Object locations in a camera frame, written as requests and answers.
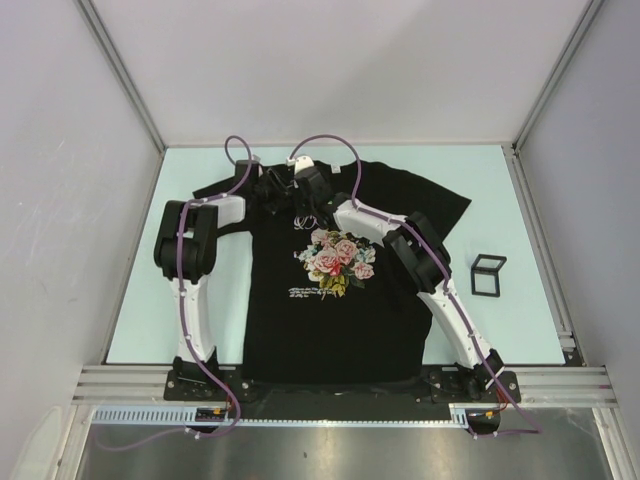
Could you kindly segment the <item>black floral print t-shirt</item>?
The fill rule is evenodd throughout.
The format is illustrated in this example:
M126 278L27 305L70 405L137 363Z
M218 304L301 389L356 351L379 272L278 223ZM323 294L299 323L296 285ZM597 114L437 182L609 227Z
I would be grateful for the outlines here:
M432 315L387 251L335 229L297 228L255 199L228 232L252 237L242 370L280 384L399 382L422 365Z

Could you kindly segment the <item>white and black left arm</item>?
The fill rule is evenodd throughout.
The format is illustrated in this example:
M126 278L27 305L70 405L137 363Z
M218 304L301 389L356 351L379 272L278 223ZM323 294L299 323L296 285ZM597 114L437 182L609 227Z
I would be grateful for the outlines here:
M291 186L283 173L241 160L233 178L195 191L187 202L165 204L153 258L170 282L181 333L166 379L166 400L207 400L221 387L208 283L222 229L242 222L253 206L274 213L290 199Z

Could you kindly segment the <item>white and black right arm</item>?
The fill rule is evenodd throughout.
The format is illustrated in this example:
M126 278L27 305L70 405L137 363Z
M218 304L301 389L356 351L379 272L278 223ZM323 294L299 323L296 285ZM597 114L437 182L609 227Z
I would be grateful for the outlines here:
M426 305L449 341L462 371L462 391L469 399L484 401L502 387L504 362L462 304L450 255L424 214L395 215L335 193L315 165L294 169L293 195L296 209L312 215L321 226L364 238L388 251L399 281Z

